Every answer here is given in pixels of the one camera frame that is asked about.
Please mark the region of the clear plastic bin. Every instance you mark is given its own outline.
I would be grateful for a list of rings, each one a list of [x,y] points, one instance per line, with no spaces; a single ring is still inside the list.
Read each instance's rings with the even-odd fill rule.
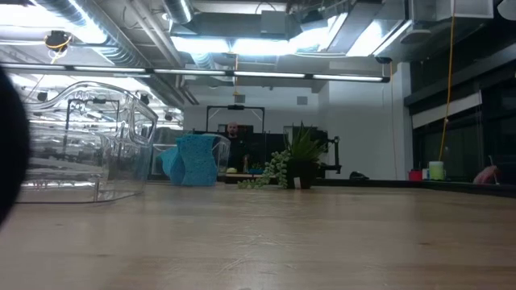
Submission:
[[[141,194],[157,115],[133,93],[94,81],[25,106],[31,158],[21,203],[94,203]]]
[[[198,131],[178,131],[178,130],[170,130],[168,128],[160,128],[157,132],[157,135],[154,139],[154,144],[152,147],[152,165],[151,171],[149,173],[149,180],[168,180],[170,179],[164,174],[161,161],[158,159],[158,155],[169,149],[170,147],[177,147],[177,141],[183,135],[212,135],[214,136],[212,153],[214,156],[214,161],[217,166],[217,180],[215,184],[219,181],[223,181],[226,179],[227,168],[228,168],[228,159],[230,152],[230,141],[226,137],[206,132],[198,132]]]

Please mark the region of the black metal stand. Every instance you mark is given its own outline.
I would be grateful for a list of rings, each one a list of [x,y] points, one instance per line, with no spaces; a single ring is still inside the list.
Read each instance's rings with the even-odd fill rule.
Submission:
[[[101,166],[107,162],[125,164],[132,160],[131,134],[134,106],[125,97],[72,97],[66,102],[63,160]]]

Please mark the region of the black ceiling device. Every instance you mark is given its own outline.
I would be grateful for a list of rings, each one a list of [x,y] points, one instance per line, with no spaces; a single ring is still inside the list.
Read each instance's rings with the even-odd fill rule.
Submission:
[[[51,31],[44,37],[45,46],[54,52],[65,52],[73,36],[66,31]]]

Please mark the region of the person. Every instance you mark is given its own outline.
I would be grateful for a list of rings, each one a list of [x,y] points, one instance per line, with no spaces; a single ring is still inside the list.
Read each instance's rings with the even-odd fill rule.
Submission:
[[[239,134],[237,122],[227,124],[227,138],[230,140],[230,152],[228,167],[235,168],[237,172],[244,172],[245,160],[250,157],[247,140]]]

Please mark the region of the long ceiling light bar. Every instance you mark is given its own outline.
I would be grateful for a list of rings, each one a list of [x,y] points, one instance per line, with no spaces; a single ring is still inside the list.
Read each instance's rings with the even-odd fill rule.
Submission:
[[[40,73],[55,75],[99,75],[108,77],[188,76],[188,77],[236,77],[273,78],[303,81],[344,81],[360,83],[389,83],[390,76],[369,76],[356,74],[327,74],[307,72],[268,72],[235,69],[200,68],[152,68],[136,66],[100,66],[85,64],[39,64],[0,61],[0,68],[12,73]]]

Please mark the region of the potted succulent plant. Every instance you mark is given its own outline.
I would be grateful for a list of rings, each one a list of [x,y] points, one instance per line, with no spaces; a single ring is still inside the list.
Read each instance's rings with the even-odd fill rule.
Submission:
[[[283,189],[309,189],[313,184],[320,166],[319,157],[325,152],[327,143],[312,139],[312,126],[300,123],[292,136],[283,134],[285,149],[272,153],[265,163],[263,173],[250,180],[237,183],[239,189],[261,189],[275,180]]]

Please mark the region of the green cup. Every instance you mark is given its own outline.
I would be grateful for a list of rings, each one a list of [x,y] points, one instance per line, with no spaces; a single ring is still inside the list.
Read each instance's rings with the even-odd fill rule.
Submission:
[[[430,180],[444,180],[445,170],[443,161],[430,161],[429,162],[429,179]]]

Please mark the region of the pink object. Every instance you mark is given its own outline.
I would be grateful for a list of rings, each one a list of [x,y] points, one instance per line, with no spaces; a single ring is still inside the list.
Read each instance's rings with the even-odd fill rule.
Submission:
[[[489,166],[482,169],[473,179],[474,184],[499,184],[497,174],[500,172],[499,168],[494,162],[493,157],[489,156]]]

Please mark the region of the white ceiling lamp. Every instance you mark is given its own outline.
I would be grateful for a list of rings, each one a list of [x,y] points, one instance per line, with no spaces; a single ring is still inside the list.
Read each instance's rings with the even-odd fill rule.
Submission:
[[[497,11],[502,18],[516,21],[516,0],[502,0],[497,5]]]

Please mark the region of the silver ventilation duct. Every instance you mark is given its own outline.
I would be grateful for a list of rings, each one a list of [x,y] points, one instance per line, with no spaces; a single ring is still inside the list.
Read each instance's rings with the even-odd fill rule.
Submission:
[[[73,34],[88,32],[94,40],[94,50],[117,67],[150,68],[151,61],[144,56],[122,32],[119,26],[94,0],[30,0],[52,15],[71,23]],[[170,106],[193,105],[194,98],[175,84],[176,77],[151,76],[143,83],[158,92],[158,98]]]

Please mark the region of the black distant rig frame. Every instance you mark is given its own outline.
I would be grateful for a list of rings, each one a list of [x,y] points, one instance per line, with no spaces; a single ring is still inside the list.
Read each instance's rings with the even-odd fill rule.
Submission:
[[[225,110],[260,110],[261,116],[258,117],[261,120],[261,133],[265,134],[265,112],[266,109],[260,106],[244,106],[244,105],[227,105],[227,106],[207,106],[206,107],[206,120],[205,120],[205,131],[209,131],[210,119],[214,117],[215,114],[210,115],[210,111],[212,109],[225,109]]]

